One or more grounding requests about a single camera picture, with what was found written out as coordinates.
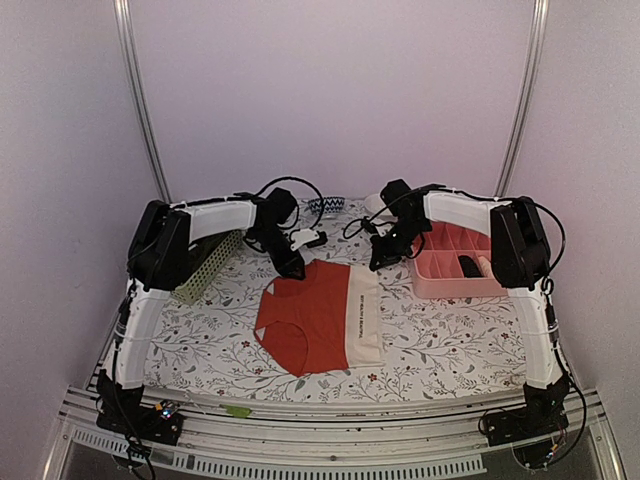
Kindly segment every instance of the beige basket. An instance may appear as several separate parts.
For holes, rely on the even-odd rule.
[[[209,286],[227,260],[238,249],[242,242],[242,231],[234,230],[216,236],[213,251],[185,283],[176,288],[171,295],[187,305],[193,305],[200,299],[204,290]]]

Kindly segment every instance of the leaf pattern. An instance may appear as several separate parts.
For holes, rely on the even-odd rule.
[[[305,256],[367,265],[367,236],[342,238],[343,227],[365,214],[361,201],[347,201],[341,215],[320,224],[329,242]],[[301,214],[301,225],[312,220]],[[294,377],[253,336],[262,292],[276,275],[268,256],[243,245],[193,306],[170,299],[149,348],[145,383],[220,397],[347,403],[460,398],[524,382],[509,299],[416,298],[408,261],[378,273],[386,365]]]

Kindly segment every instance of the dark item in basket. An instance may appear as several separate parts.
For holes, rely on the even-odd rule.
[[[460,262],[464,278],[482,278],[482,272],[469,255],[459,255],[458,262]]]

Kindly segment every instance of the green basket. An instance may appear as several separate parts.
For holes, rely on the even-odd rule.
[[[185,283],[176,288],[171,295],[187,305],[193,305],[202,297],[202,293],[215,278],[227,260],[242,242],[241,230],[214,235],[205,239],[190,252],[190,263],[202,264]]]

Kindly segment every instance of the red and white cloth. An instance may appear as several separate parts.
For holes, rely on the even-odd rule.
[[[276,278],[262,294],[257,341],[296,376],[382,365],[378,276],[314,260],[305,280]]]

